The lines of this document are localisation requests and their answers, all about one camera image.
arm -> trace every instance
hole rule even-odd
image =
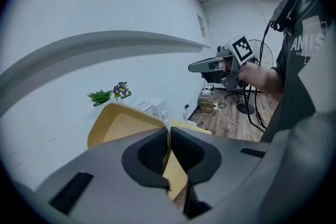
[[[282,94],[284,92],[280,75],[274,69],[266,69],[246,62],[241,67],[238,78],[266,94]]]

fan stand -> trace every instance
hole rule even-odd
[[[244,104],[244,103],[238,104],[237,109],[243,114],[250,114],[250,115],[253,114],[254,111],[255,111],[254,106],[251,105],[251,104],[247,104],[247,105],[248,105],[248,112],[249,113],[247,113],[246,104]]]

wooden floor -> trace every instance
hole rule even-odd
[[[223,115],[228,118],[229,120],[235,122],[239,125],[242,129],[246,132],[251,134],[256,140],[260,140],[262,136],[262,132],[250,124],[248,120],[248,116],[239,112],[237,110],[237,97],[235,95],[230,95],[225,99],[225,95],[227,92],[225,90],[215,90],[215,93],[219,96],[219,101],[224,102],[227,107],[221,109]],[[254,104],[254,93],[251,93],[251,101],[249,102],[253,106]],[[263,93],[257,94],[257,106],[258,111],[261,115],[261,118],[268,124],[269,120],[271,119],[275,108],[278,106],[281,97],[278,96],[268,96]],[[240,96],[240,102],[243,103],[244,99],[243,96]],[[212,135],[235,138],[240,140],[248,140],[254,141],[252,137],[238,128],[235,124],[231,123],[230,121],[223,118],[223,116],[218,112],[215,111],[213,114],[206,114],[206,115],[197,115],[197,113],[201,113],[196,111],[194,113],[194,117],[191,118],[191,121],[197,122],[200,121],[197,118],[203,119],[203,123],[198,125],[198,127],[203,129],[208,129],[212,132]],[[255,113],[251,115],[252,122],[258,124],[257,118]],[[184,201],[186,196],[186,187],[180,192],[180,194],[175,198],[174,204],[179,208],[179,210],[183,211]]]

electric fan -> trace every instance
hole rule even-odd
[[[259,63],[260,60],[260,46],[261,46],[261,41],[258,39],[251,39],[248,41],[248,43],[251,46],[253,56],[251,58],[252,62],[255,63],[256,65]],[[262,59],[260,66],[264,68],[271,68],[273,66],[273,54],[270,50],[270,48],[264,43],[264,49],[262,53]]]
[[[250,39],[248,43],[253,52],[252,58],[249,61],[253,62],[255,65],[258,65],[260,61],[261,41],[258,39]],[[265,44],[265,42],[262,56],[263,57],[261,58],[260,66],[267,69],[271,68],[273,66],[273,54],[270,48]],[[239,104],[237,108],[243,114],[253,114],[255,112],[255,108],[251,104],[247,105],[248,105],[248,111],[246,108],[246,104],[244,103]]]

purple flower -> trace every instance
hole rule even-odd
[[[127,84],[127,82],[119,82],[118,85],[121,86],[121,87],[125,87]]]
[[[128,88],[124,88],[124,89],[121,91],[121,93],[125,95],[125,94],[127,93],[127,90],[128,90]]]

